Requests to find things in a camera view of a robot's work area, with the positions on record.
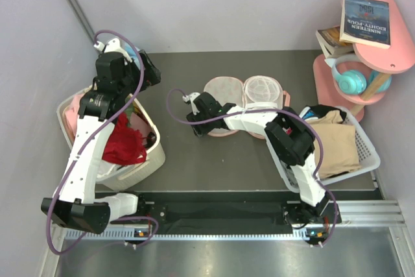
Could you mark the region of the floral mesh laundry bag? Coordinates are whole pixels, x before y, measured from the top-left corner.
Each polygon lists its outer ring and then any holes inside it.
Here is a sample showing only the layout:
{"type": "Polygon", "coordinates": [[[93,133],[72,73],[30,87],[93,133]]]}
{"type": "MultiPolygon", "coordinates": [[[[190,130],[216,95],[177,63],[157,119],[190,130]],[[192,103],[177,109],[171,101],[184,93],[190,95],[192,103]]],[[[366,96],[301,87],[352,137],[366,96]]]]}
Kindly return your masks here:
{"type": "Polygon", "coordinates": [[[276,79],[263,75],[252,76],[244,82],[235,77],[215,77],[204,86],[204,91],[221,105],[230,102],[245,107],[257,102],[271,102],[277,109],[282,109],[291,101],[289,93],[276,79]]]}

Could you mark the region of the red lace bra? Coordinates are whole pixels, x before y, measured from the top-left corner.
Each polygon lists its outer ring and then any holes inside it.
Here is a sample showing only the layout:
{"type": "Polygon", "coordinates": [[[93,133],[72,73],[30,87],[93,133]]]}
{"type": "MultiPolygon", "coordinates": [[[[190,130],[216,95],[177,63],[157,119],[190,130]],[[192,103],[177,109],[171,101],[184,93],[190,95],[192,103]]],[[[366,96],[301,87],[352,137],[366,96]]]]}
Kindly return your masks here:
{"type": "Polygon", "coordinates": [[[143,136],[128,126],[128,118],[121,113],[104,148],[102,160],[116,165],[135,165],[147,160],[143,136]]]}

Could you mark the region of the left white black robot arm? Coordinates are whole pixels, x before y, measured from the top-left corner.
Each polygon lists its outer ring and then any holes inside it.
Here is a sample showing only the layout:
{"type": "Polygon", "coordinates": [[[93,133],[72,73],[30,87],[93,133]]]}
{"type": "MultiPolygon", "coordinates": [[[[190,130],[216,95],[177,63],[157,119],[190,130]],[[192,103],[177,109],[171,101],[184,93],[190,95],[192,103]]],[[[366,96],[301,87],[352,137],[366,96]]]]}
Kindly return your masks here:
{"type": "Polygon", "coordinates": [[[96,199],[95,184],[105,145],[115,129],[114,120],[120,119],[125,100],[134,100],[132,87],[138,67],[121,52],[102,53],[95,62],[96,89],[89,90],[80,104],[77,134],[68,165],[60,185],[52,198],[44,198],[41,210],[48,222],[93,234],[101,234],[107,225],[126,216],[140,223],[147,215],[147,207],[136,195],[124,188],[144,180],[165,162],[165,153],[159,141],[147,151],[145,161],[125,165],[121,176],[109,175],[108,187],[116,195],[96,199]]]}

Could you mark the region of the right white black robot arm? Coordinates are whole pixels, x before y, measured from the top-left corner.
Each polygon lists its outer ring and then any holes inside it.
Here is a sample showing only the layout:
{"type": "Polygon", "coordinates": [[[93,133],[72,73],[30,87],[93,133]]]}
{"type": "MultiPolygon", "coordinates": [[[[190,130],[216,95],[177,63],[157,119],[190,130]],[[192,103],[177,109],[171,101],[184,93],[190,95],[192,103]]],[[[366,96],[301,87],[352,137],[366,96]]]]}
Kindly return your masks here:
{"type": "Polygon", "coordinates": [[[293,178],[300,194],[300,203],[285,208],[288,224],[300,229],[323,221],[329,197],[318,176],[322,162],[314,156],[314,145],[321,141],[294,110],[268,105],[261,108],[243,108],[234,103],[221,105],[208,92],[194,92],[182,99],[191,105],[192,111],[186,119],[199,137],[224,129],[243,130],[265,138],[281,177],[286,182],[293,178]]]}

